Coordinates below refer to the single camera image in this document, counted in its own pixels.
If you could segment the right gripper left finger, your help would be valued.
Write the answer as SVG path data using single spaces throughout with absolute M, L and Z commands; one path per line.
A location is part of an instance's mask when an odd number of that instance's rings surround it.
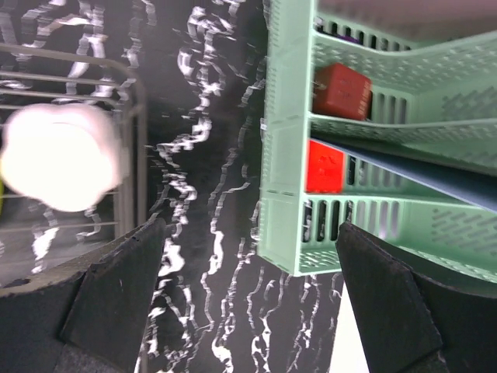
M 163 219 L 1 289 L 3 372 L 132 372 L 166 239 Z

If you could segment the patterned bowl green outside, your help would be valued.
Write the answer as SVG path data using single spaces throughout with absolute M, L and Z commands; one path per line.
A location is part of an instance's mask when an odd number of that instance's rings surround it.
M 0 213 L 2 213 L 4 189 L 4 183 L 0 179 Z

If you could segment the white square bowl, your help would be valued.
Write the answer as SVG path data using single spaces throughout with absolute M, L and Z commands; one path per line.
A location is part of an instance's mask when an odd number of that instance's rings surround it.
M 55 210 L 87 210 L 129 173 L 129 152 L 118 126 L 97 106 L 33 104 L 3 125 L 3 183 Z

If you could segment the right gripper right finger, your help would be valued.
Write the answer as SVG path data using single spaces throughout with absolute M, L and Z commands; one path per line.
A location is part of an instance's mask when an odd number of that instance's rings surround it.
M 350 223 L 336 243 L 371 372 L 494 372 L 496 285 Z

